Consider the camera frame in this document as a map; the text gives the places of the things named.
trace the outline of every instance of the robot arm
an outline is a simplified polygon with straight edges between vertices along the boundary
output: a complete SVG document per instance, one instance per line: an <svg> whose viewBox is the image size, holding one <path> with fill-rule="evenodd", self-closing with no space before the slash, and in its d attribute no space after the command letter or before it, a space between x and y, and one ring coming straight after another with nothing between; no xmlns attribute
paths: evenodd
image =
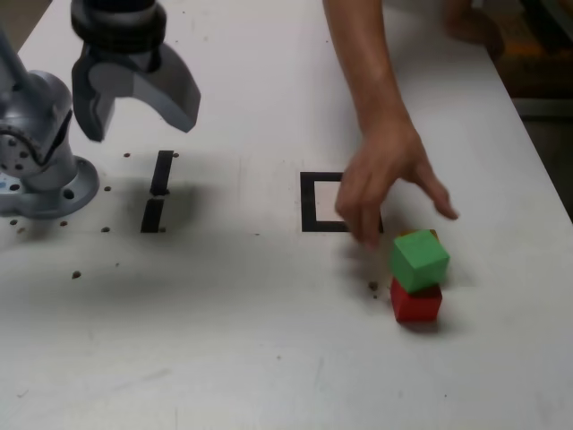
<svg viewBox="0 0 573 430"><path fill-rule="evenodd" d="M163 43L166 23L156 0L73 0L73 29L84 41L73 95L50 73L28 72L0 29L0 214L53 219L95 196L98 173L68 142L72 107L98 142L118 97L142 100L184 132L195 126L201 94Z"/></svg>

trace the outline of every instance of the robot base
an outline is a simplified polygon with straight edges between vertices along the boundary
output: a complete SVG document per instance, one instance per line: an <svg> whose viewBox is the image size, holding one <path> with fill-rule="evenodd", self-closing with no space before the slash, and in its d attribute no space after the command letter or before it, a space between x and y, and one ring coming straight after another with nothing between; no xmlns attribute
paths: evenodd
<svg viewBox="0 0 573 430"><path fill-rule="evenodd" d="M74 157L77 174L60 189L35 193L18 179L5 176L0 186L0 214L22 215L30 219L56 219L78 211L95 197L99 189L98 171L86 159Z"/></svg>

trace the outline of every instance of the human hand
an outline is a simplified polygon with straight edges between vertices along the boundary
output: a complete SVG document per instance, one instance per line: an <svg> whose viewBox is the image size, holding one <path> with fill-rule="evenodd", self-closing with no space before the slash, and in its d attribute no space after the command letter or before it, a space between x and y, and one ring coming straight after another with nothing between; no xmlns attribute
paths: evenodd
<svg viewBox="0 0 573 430"><path fill-rule="evenodd" d="M389 114L364 129L362 148L351 160L338 191L336 210L358 242L378 246L380 206L399 178L422 188L444 217L458 218L410 117Z"/></svg>

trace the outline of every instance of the finger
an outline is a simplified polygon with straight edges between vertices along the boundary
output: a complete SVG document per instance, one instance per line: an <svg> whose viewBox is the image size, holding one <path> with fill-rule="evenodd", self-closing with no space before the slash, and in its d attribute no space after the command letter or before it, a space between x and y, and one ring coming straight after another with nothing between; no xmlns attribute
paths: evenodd
<svg viewBox="0 0 573 430"><path fill-rule="evenodd" d="M380 206L386 200L393 180L388 176L372 177L363 194L362 242L371 249L376 249L380 242Z"/></svg>
<svg viewBox="0 0 573 430"><path fill-rule="evenodd" d="M336 202L336 211L348 226L352 236L362 241L362 220L360 217L360 199L369 175L360 170L347 170L342 178Z"/></svg>
<svg viewBox="0 0 573 430"><path fill-rule="evenodd" d="M449 219L459 218L449 201L448 190L433 173L429 163L417 168L415 182L432 199L436 211Z"/></svg>

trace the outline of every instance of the red cube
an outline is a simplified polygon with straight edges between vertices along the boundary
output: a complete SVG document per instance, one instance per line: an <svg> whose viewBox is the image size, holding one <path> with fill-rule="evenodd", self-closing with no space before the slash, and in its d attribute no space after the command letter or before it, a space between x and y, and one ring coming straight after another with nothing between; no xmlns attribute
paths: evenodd
<svg viewBox="0 0 573 430"><path fill-rule="evenodd" d="M436 285L408 294L396 279L390 289L392 307L399 323L420 323L435 321L441 305L440 286Z"/></svg>

